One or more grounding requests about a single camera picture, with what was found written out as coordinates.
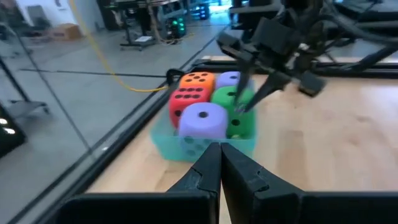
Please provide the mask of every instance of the red die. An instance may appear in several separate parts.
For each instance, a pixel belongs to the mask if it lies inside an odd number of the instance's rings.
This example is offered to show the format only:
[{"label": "red die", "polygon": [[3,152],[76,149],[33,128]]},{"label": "red die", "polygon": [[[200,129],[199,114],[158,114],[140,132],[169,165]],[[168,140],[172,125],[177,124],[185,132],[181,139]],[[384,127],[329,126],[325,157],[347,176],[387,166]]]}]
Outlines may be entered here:
[{"label": "red die", "polygon": [[209,102],[211,91],[202,86],[190,86],[176,89],[169,102],[170,120],[175,128],[178,127],[182,111],[194,103]]}]

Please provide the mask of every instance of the teal plastic basket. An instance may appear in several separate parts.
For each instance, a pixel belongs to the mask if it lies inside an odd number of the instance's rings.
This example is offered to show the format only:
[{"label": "teal plastic basket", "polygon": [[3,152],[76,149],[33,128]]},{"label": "teal plastic basket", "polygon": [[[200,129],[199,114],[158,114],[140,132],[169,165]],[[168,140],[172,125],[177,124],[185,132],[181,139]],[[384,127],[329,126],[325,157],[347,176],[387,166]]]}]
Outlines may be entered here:
[{"label": "teal plastic basket", "polygon": [[177,130],[172,126],[169,118],[168,105],[160,112],[160,117],[150,131],[153,143],[164,159],[171,161],[195,162],[212,142],[227,142],[239,149],[245,155],[252,157],[256,146],[257,127],[253,121],[253,131],[245,139],[200,139],[193,138],[193,143],[183,144],[178,137]]}]

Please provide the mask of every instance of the purple die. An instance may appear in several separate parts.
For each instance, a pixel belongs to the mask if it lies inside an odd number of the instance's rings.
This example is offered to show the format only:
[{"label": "purple die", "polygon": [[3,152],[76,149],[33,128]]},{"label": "purple die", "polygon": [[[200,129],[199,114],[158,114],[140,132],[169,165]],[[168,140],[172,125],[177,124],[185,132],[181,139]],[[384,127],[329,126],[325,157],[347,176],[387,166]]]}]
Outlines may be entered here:
[{"label": "purple die", "polygon": [[182,149],[190,157],[199,157],[213,139],[226,139],[228,113],[214,103],[195,103],[181,115],[178,136]]},{"label": "purple die", "polygon": [[[226,86],[236,86],[239,82],[239,78],[241,77],[240,72],[224,72],[217,77],[216,80],[216,90],[221,87]],[[248,84],[249,88],[254,88],[254,82],[249,80]]]}]

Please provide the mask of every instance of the concrete floor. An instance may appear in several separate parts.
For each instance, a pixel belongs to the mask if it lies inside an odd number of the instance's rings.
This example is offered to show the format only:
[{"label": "concrete floor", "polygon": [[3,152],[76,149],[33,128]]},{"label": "concrete floor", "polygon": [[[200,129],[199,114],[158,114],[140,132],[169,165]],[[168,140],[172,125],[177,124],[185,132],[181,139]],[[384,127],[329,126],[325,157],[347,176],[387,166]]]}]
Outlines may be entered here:
[{"label": "concrete floor", "polygon": [[[120,51],[119,43],[123,41],[124,35],[122,32],[103,32],[95,35],[95,39],[113,70],[124,75],[121,78],[126,84],[135,88],[151,89],[159,86],[164,79],[137,77],[134,74],[164,75],[169,68],[179,68],[186,64],[201,50],[195,58],[221,55],[216,43],[211,40],[227,23],[226,14],[214,14],[209,21],[190,23],[188,32],[193,33],[193,36],[181,44],[155,45],[142,52],[134,49]],[[379,47],[359,41],[334,51],[333,55],[363,56]],[[46,71],[42,72],[42,76],[48,81],[90,147],[96,145],[113,126],[149,95],[126,90],[114,77],[104,75],[107,71],[84,39],[44,44],[32,56],[39,68]],[[73,130],[54,96],[50,94],[43,79],[32,71],[34,67],[29,60],[21,57],[8,60],[7,64],[29,96],[35,101],[48,103],[52,113],[46,115],[38,110],[20,120],[29,142],[0,160],[0,223],[12,219],[62,172],[87,153],[87,148]],[[98,145],[99,148],[116,139],[127,124],[135,122],[138,114],[145,113],[151,102],[160,95],[156,94],[137,114],[127,119],[127,123],[110,140]],[[4,74],[0,73],[0,100],[6,102],[10,99],[18,99],[18,95],[10,87]],[[88,159],[94,161],[99,154],[101,152],[96,152]],[[80,174],[81,172],[74,174],[74,178]],[[39,214],[49,203],[50,200],[39,204],[34,214]],[[28,213],[28,217],[23,223],[29,223],[34,215]]]}]

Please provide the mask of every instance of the wooden table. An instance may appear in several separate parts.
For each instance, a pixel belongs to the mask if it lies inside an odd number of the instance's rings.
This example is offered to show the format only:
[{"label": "wooden table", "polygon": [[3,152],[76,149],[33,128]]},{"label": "wooden table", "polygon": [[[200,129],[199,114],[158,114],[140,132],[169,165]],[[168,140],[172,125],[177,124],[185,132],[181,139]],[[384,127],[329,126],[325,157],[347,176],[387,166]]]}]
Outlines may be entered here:
[{"label": "wooden table", "polygon": [[[265,79],[254,76],[256,88]],[[314,99],[289,85],[257,111],[254,159],[286,181],[304,190],[398,190],[398,80],[330,78]],[[186,173],[191,164],[161,158],[153,124],[89,192],[163,192]],[[230,223],[223,197],[220,223]]]}]

